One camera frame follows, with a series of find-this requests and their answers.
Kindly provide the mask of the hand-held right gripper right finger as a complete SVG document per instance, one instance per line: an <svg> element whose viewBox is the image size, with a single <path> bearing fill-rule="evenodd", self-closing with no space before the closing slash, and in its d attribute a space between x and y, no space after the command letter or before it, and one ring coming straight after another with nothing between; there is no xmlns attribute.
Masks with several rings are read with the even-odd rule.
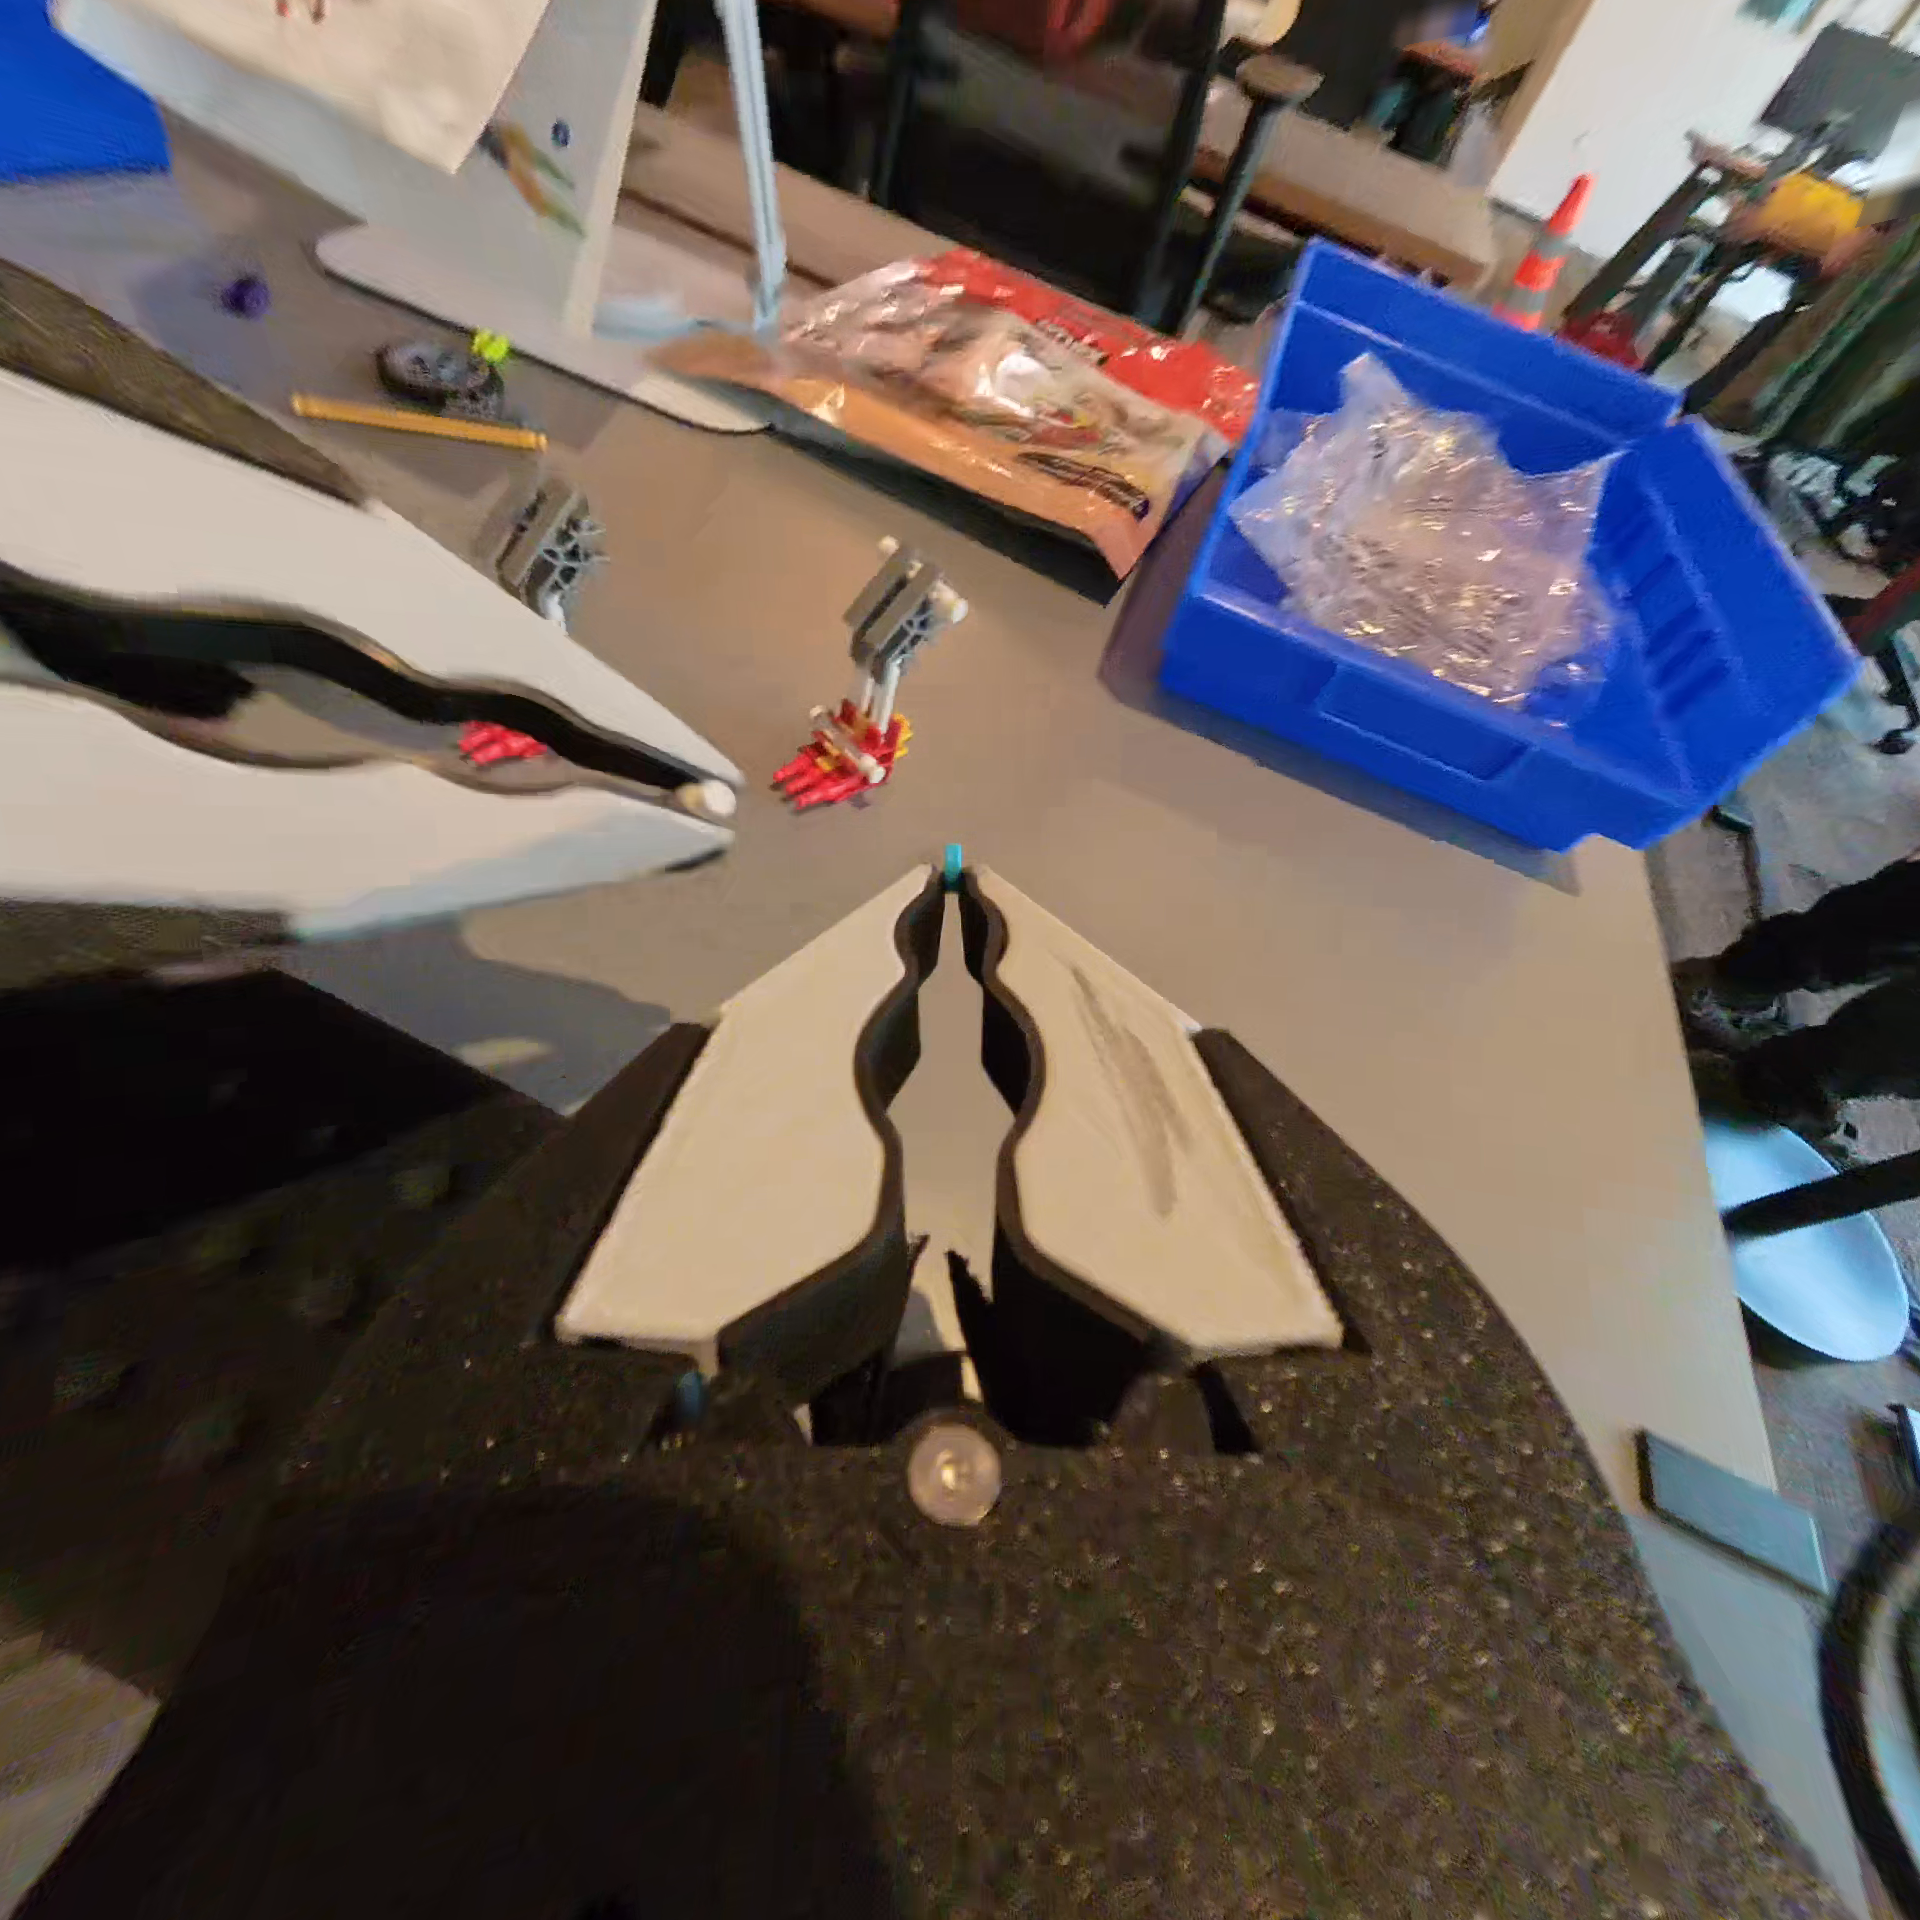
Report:
<svg viewBox="0 0 1920 1920"><path fill-rule="evenodd" d="M1012 1124L988 1303L1040 1354L1154 1363L1332 1353L1342 1319L1200 1054L1200 1027L994 868L958 883L980 1061Z"/></svg>

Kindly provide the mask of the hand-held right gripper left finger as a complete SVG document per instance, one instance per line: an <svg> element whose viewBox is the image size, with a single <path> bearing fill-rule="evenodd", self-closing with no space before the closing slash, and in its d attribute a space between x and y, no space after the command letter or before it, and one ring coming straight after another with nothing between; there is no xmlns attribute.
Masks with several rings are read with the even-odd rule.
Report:
<svg viewBox="0 0 1920 1920"><path fill-rule="evenodd" d="M906 878L719 1007L556 1319L560 1342L724 1342L902 1206L898 1091L946 888Z"/></svg>

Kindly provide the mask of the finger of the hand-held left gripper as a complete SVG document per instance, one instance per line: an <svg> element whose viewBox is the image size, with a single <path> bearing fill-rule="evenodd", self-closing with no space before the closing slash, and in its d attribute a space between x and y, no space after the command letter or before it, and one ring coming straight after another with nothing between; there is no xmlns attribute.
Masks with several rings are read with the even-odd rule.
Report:
<svg viewBox="0 0 1920 1920"><path fill-rule="evenodd" d="M291 665L416 721L492 721L602 776L722 779L689 721L382 503L317 493L4 373L4 602Z"/></svg>
<svg viewBox="0 0 1920 1920"><path fill-rule="evenodd" d="M730 822L560 766L237 757L89 691L4 686L4 902L268 919L296 942L699 864Z"/></svg>

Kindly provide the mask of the blue plastic container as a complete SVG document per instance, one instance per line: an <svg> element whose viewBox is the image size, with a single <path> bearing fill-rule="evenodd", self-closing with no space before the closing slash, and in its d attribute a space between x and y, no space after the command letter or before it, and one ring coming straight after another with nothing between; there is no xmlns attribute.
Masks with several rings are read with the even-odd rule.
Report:
<svg viewBox="0 0 1920 1920"><path fill-rule="evenodd" d="M4 2L4 187L164 173L153 100L69 41L50 2Z"/></svg>

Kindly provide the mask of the grey red yellow toy assembly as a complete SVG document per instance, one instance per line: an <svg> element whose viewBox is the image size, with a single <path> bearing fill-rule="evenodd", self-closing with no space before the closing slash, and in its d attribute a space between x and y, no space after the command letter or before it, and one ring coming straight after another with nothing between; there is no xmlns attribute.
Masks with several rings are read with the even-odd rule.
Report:
<svg viewBox="0 0 1920 1920"><path fill-rule="evenodd" d="M571 631L582 588L605 564L605 525L588 496L564 478L543 478L509 520L492 575L543 622ZM471 721L458 740L472 772L521 766L553 757L553 747L496 721Z"/></svg>
<svg viewBox="0 0 1920 1920"><path fill-rule="evenodd" d="M875 794L911 747L902 678L936 636L962 623L943 627L932 617L925 577L915 582L877 554L875 575L841 615L857 684L835 705L809 711L806 740L776 766L769 788L790 813Z"/></svg>

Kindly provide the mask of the yellow toy rod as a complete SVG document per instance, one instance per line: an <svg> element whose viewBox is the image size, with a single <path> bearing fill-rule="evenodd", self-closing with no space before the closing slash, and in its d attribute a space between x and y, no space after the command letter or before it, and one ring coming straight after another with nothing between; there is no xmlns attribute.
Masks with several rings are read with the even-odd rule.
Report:
<svg viewBox="0 0 1920 1920"><path fill-rule="evenodd" d="M406 438L485 444L485 446L525 452L525 454L550 452L550 433L525 428L525 424L492 420L492 417L421 410L421 408L400 408L400 406L382 406L382 401L348 401L348 397L308 396L308 391L293 391L287 397L287 406L303 420L352 424L352 428L389 431L389 433L406 433Z"/></svg>

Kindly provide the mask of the toy wheel with grey hub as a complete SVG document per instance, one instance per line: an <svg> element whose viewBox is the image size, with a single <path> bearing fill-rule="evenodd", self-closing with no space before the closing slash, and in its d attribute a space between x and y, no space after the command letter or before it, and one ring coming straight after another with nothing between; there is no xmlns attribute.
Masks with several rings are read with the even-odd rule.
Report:
<svg viewBox="0 0 1920 1920"><path fill-rule="evenodd" d="M379 390L399 406L440 417L502 420L506 383L481 348L393 343L371 352Z"/></svg>

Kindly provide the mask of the instruction sheet on white stand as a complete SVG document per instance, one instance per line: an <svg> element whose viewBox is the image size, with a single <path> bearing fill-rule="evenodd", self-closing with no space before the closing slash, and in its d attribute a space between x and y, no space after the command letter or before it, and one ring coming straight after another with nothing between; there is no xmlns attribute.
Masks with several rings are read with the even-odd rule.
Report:
<svg viewBox="0 0 1920 1920"><path fill-rule="evenodd" d="M293 85L259 77L136 2L53 2L54 31L166 113L352 216L320 240L328 273L382 302L509 338L539 367L701 431L751 438L768 401L678 380L654 348L704 322L779 319L786 255L755 2L714 2L748 176L748 295L687 247L625 230L620 187L658 2L544 2L472 149L427 166Z"/></svg>

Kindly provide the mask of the printed instruction sheet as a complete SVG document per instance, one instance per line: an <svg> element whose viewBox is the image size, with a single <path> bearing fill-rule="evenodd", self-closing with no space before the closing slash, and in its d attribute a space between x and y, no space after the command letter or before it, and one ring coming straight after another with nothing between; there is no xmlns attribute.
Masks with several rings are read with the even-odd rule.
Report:
<svg viewBox="0 0 1920 1920"><path fill-rule="evenodd" d="M259 77L293 85L455 173L512 83L544 2L136 2Z"/></svg>

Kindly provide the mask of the blue plastic bin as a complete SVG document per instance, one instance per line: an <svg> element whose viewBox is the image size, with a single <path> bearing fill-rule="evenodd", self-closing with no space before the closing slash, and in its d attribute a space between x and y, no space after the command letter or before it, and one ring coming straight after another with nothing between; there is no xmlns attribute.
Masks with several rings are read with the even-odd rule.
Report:
<svg viewBox="0 0 1920 1920"><path fill-rule="evenodd" d="M1605 459L1595 564L1615 606L1598 691L1556 726L1394 665L1283 612L1233 530L1269 416L1320 416L1374 357L1413 401L1493 428L1525 473ZM1648 850L1721 804L1858 684L1862 655L1770 517L1674 396L1312 240L1257 417L1162 631L1187 705L1340 762L1541 851Z"/></svg>

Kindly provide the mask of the pale chair base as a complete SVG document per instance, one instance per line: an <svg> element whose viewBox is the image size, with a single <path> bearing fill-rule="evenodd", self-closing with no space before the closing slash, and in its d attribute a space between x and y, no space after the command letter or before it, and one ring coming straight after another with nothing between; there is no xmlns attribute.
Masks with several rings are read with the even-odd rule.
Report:
<svg viewBox="0 0 1920 1920"><path fill-rule="evenodd" d="M1916 1148L1838 1170L1783 1126L1706 1124L1741 1310L1829 1363L1892 1357L1913 1292L1877 1214L1916 1197Z"/></svg>

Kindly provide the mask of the black rectangular plate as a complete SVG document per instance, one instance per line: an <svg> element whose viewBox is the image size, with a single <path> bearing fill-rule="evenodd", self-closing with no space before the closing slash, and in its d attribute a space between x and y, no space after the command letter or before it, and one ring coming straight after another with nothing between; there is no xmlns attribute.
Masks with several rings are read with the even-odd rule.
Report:
<svg viewBox="0 0 1920 1920"><path fill-rule="evenodd" d="M1833 1597L1820 1521L1802 1505L1660 1435L1638 1430L1633 1447L1652 1514L1807 1597Z"/></svg>

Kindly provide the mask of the black office chair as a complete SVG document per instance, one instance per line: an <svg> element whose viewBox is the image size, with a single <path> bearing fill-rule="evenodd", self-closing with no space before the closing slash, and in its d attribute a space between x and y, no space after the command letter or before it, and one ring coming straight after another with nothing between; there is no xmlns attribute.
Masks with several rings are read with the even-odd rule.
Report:
<svg viewBox="0 0 1920 1920"><path fill-rule="evenodd" d="M1847 1107L1916 1107L1916 856L1667 968L1701 1104L1847 1140Z"/></svg>

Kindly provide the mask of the toy parts bag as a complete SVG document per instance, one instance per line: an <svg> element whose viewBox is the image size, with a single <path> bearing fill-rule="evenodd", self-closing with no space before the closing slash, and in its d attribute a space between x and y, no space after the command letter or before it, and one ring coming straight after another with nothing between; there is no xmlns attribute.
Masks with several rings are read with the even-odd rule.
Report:
<svg viewBox="0 0 1920 1920"><path fill-rule="evenodd" d="M888 260L760 331L694 327L650 357L1067 540L1115 582L1236 452L1259 396L1215 345L968 247Z"/></svg>

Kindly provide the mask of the clear plastic bag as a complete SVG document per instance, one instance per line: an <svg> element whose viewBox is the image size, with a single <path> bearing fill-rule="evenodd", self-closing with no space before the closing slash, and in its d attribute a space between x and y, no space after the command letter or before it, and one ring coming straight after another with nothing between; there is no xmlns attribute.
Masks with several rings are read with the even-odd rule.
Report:
<svg viewBox="0 0 1920 1920"><path fill-rule="evenodd" d="M1615 653L1620 612L1595 564L1613 467L1513 467L1486 417L1413 397L1366 352L1332 410L1265 428L1227 524L1281 612L1567 727Z"/></svg>

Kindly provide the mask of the orange traffic cone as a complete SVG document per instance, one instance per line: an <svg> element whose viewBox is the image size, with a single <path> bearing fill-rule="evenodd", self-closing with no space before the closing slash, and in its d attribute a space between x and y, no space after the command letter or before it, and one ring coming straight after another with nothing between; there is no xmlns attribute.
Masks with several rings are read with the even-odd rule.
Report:
<svg viewBox="0 0 1920 1920"><path fill-rule="evenodd" d="M1567 194L1562 195L1548 221L1534 233L1503 298L1495 302L1495 318L1503 318L1514 331L1541 331L1548 298L1556 287L1556 279L1572 255L1572 240L1579 224L1588 198L1595 195L1595 182L1598 176L1590 173L1572 180Z"/></svg>

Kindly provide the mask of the black metal frame rack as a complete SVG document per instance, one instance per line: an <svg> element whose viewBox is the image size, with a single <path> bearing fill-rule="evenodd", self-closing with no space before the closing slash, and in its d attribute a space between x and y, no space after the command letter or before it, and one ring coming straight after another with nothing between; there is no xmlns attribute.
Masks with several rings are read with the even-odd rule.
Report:
<svg viewBox="0 0 1920 1920"><path fill-rule="evenodd" d="M1472 2L891 2L870 195L1117 314L1247 319L1302 240L1472 295L1481 190L1362 127Z"/></svg>

